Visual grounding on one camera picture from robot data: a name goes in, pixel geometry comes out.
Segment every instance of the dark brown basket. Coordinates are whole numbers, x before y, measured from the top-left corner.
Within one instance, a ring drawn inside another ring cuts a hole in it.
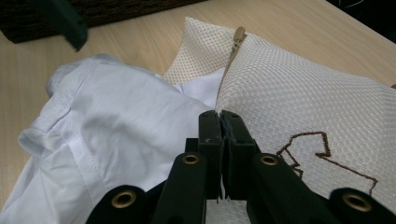
[[[88,27],[205,0],[69,0]],[[0,1],[0,30],[13,43],[59,34],[27,0]]]

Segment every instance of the white mesh bag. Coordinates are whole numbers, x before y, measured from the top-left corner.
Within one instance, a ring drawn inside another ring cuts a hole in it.
[[[187,18],[164,78],[184,82],[224,67],[233,33]],[[314,192],[329,197],[333,189],[359,189],[396,212],[396,90],[247,34],[221,84],[217,110],[239,114],[260,149],[296,164]],[[241,218],[243,204],[232,206]],[[210,203],[208,221],[241,223],[219,210]]]

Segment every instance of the wooden table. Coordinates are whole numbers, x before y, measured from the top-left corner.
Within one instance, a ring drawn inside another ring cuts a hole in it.
[[[391,86],[396,45],[325,0],[210,0],[91,28],[74,52],[62,36],[14,45],[0,35],[0,208],[29,155],[18,135],[38,116],[55,69],[98,53],[163,74],[180,44],[184,18],[236,28],[330,68]]]

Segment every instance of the beige zipper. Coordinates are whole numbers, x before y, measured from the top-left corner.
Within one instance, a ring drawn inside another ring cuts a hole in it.
[[[231,49],[231,54],[230,54],[230,58],[228,59],[227,64],[225,65],[225,69],[224,69],[224,74],[221,78],[221,82],[219,85],[219,91],[218,91],[218,97],[219,98],[219,93],[220,93],[220,88],[221,88],[221,84],[222,81],[224,80],[228,69],[230,69],[231,64],[233,63],[233,59],[235,58],[236,54],[238,53],[239,48],[242,45],[242,42],[244,42],[245,38],[247,37],[247,35],[245,34],[245,28],[240,26],[238,27],[238,29],[236,29],[235,34],[233,35],[233,47]]]

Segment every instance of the brown stitching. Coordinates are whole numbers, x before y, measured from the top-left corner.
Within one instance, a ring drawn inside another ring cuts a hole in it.
[[[328,161],[328,162],[330,162],[330,163],[332,163],[332,164],[334,164],[334,165],[337,165],[337,166],[339,166],[339,167],[341,167],[341,168],[343,168],[343,169],[346,169],[346,170],[348,170],[348,171],[354,173],[355,175],[360,175],[360,176],[362,176],[362,177],[364,177],[364,178],[366,178],[366,179],[372,180],[372,181],[373,181],[373,185],[370,187],[370,190],[369,190],[369,194],[372,195],[373,189],[375,188],[375,185],[378,183],[378,180],[375,179],[374,177],[361,174],[361,173],[359,173],[358,171],[353,170],[353,169],[351,169],[351,168],[349,168],[349,167],[347,167],[347,166],[345,166],[345,165],[342,165],[342,164],[340,164],[340,163],[338,163],[338,162],[336,162],[336,161],[331,161],[329,158],[332,156],[332,153],[331,153],[330,148],[329,148],[329,141],[328,141],[328,138],[327,138],[327,134],[324,133],[324,132],[297,133],[297,134],[295,134],[295,135],[292,135],[291,138],[290,138],[290,140],[289,140],[289,142],[288,142],[285,146],[283,146],[283,147],[276,153],[276,155],[280,156],[280,157],[283,159],[282,153],[286,151],[286,153],[287,153],[287,154],[291,157],[291,159],[293,160],[293,164],[290,165],[290,168],[291,168],[292,170],[294,170],[295,172],[299,173],[299,177],[300,177],[300,178],[303,178],[303,173],[304,173],[304,171],[301,170],[301,169],[299,169],[299,168],[297,168],[297,167],[300,166],[300,163],[297,162],[297,160],[291,155],[291,153],[290,153],[290,151],[288,150],[288,148],[291,146],[291,143],[293,142],[293,140],[294,140],[295,138],[298,138],[298,137],[300,137],[300,136],[315,135],[315,134],[320,134],[320,135],[322,136],[323,146],[324,146],[324,149],[325,149],[325,152],[324,152],[324,153],[323,153],[323,152],[322,152],[322,153],[315,153],[315,155],[316,155],[317,157],[319,157],[320,159],[323,159],[323,160]]]

